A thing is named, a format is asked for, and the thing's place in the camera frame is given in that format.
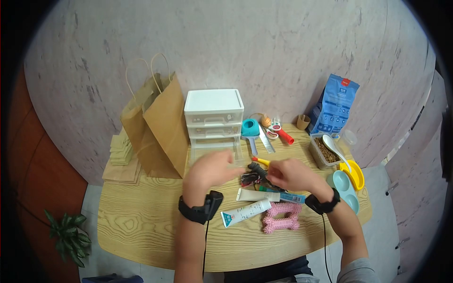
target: bag of chews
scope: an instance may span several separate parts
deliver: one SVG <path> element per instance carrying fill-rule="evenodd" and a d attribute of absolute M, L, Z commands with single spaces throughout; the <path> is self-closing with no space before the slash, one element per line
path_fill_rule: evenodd
<path fill-rule="evenodd" d="M 308 133 L 337 136 L 349 118 L 358 88 L 355 82 L 330 74 L 321 97 L 310 112 Z"/>

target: stack of paper bags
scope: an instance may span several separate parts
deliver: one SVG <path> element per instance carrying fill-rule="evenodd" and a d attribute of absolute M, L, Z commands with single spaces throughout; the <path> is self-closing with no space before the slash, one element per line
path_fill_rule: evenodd
<path fill-rule="evenodd" d="M 125 136 L 125 139 L 118 138 L 122 135 Z M 112 149 L 119 149 L 120 146 L 127 151 L 126 157 L 118 160 L 118 158 L 113 157 L 115 162 L 112 161 L 112 155 L 110 155 L 109 161 L 107 161 L 106 168 L 104 169 L 104 174 L 102 179 L 107 184 L 117 184 L 117 185 L 138 185 L 140 183 L 140 170 L 141 165 L 137 158 L 137 155 L 130 147 L 129 139 L 124 132 L 124 129 L 121 130 L 120 135 L 114 135 L 111 142 Z"/>
<path fill-rule="evenodd" d="M 134 151 L 124 128 L 119 135 L 113 135 L 110 142 L 110 162 L 113 165 L 127 165 Z"/>

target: green leaf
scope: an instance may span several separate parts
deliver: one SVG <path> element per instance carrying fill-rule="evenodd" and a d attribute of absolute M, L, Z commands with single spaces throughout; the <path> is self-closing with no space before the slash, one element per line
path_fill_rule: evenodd
<path fill-rule="evenodd" d="M 66 229 L 66 230 L 64 231 L 64 233 L 65 233 L 66 235 L 74 235 L 74 236 L 75 236 L 76 233 L 77 233 L 77 227 L 68 228 L 68 229 Z"/>
<path fill-rule="evenodd" d="M 73 221 L 74 221 L 74 224 L 75 224 L 75 225 L 79 226 L 79 225 L 82 224 L 86 219 L 87 219 L 87 218 L 86 218 L 84 215 L 79 214 L 79 215 L 77 215 L 77 216 L 74 216 Z"/>
<path fill-rule="evenodd" d="M 59 253 L 61 258 L 63 259 L 63 262 L 66 263 L 66 255 L 64 253 Z"/>
<path fill-rule="evenodd" d="M 64 252 L 64 244 L 63 244 L 63 240 L 61 238 L 58 239 L 57 242 L 55 242 L 55 248 L 60 253 Z"/>
<path fill-rule="evenodd" d="M 67 215 L 67 213 L 65 212 L 64 215 L 63 215 L 63 219 L 61 220 L 61 226 L 62 226 L 63 228 L 67 228 L 67 217 L 68 217 L 68 215 Z"/>
<path fill-rule="evenodd" d="M 80 246 L 80 240 L 78 238 L 71 238 L 71 242 L 74 247 L 76 247 L 76 249 L 82 249 L 82 247 Z"/>
<path fill-rule="evenodd" d="M 86 247 L 88 247 L 90 245 L 90 243 L 86 243 L 86 242 L 83 242 L 83 241 L 79 241 L 79 244 L 80 244 L 80 246 L 82 246 L 84 248 L 86 248 Z"/>
<path fill-rule="evenodd" d="M 85 253 L 83 252 L 82 249 L 77 249 L 77 256 L 80 257 L 80 258 L 85 258 L 86 255 Z"/>
<path fill-rule="evenodd" d="M 66 226 L 72 226 L 73 219 L 74 219 L 74 217 L 68 216 L 67 220 L 66 220 Z"/>
<path fill-rule="evenodd" d="M 85 242 L 85 243 L 91 243 L 90 238 L 85 236 L 82 233 L 77 234 L 77 238 L 79 238 L 80 241 Z"/>
<path fill-rule="evenodd" d="M 64 243 L 64 245 L 67 247 L 67 249 L 72 250 L 72 246 L 71 246 L 71 244 L 69 243 L 69 240 L 63 239 L 63 243 Z"/>
<path fill-rule="evenodd" d="M 49 238 L 53 238 L 56 233 L 57 233 L 57 231 L 54 228 L 50 228 Z"/>
<path fill-rule="evenodd" d="M 77 256 L 76 252 L 73 250 L 69 251 L 69 255 L 71 256 L 72 260 L 79 266 L 79 267 L 85 267 L 83 262 L 79 259 Z"/>
<path fill-rule="evenodd" d="M 47 210 L 44 209 L 44 213 L 46 214 L 47 219 L 49 219 L 50 225 L 58 229 L 58 223 L 53 218 L 52 214 L 50 214 Z"/>

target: gray floor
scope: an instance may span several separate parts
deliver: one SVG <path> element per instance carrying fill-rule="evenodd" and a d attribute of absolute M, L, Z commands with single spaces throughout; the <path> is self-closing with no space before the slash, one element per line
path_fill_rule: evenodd
<path fill-rule="evenodd" d="M 363 226 L 363 232 L 375 271 L 381 281 L 387 283 L 396 276 L 400 262 L 400 251 L 395 250 L 399 241 L 395 211 L 390 196 L 385 195 L 390 180 L 383 166 L 366 168 L 363 173 L 373 207 L 373 216 Z M 90 256 L 84 261 L 86 267 L 79 268 L 80 278 L 116 273 L 124 277 L 140 275 L 146 283 L 173 282 L 173 270 L 139 264 L 100 248 L 96 226 L 101 189 L 101 187 L 88 185 L 83 200 L 82 214 L 87 217 L 87 221 L 82 228 L 89 234 L 93 244 Z M 326 255 L 330 276 L 332 281 L 336 281 L 340 272 L 341 242 L 329 245 L 326 248 Z M 313 274 L 319 277 L 321 282 L 329 282 L 324 262 L 324 249 L 308 254 L 307 259 Z M 205 275 L 204 282 L 223 282 L 223 274 L 208 273 Z"/>

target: white tube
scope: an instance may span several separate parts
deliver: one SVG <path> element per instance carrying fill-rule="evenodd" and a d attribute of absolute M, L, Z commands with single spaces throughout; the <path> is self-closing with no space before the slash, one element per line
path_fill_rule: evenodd
<path fill-rule="evenodd" d="M 237 191 L 236 200 L 237 201 L 260 201 L 264 200 L 265 198 L 269 199 L 270 201 L 280 201 L 280 193 L 279 192 L 262 192 L 262 191 L 252 191 L 239 188 Z"/>
<path fill-rule="evenodd" d="M 222 216 L 222 221 L 225 225 L 225 228 L 228 228 L 231 225 L 236 224 L 237 222 L 241 222 L 244 219 L 258 215 L 270 208 L 270 201 L 269 199 L 265 198 L 264 200 L 254 202 L 241 208 L 221 211 L 220 215 Z"/>

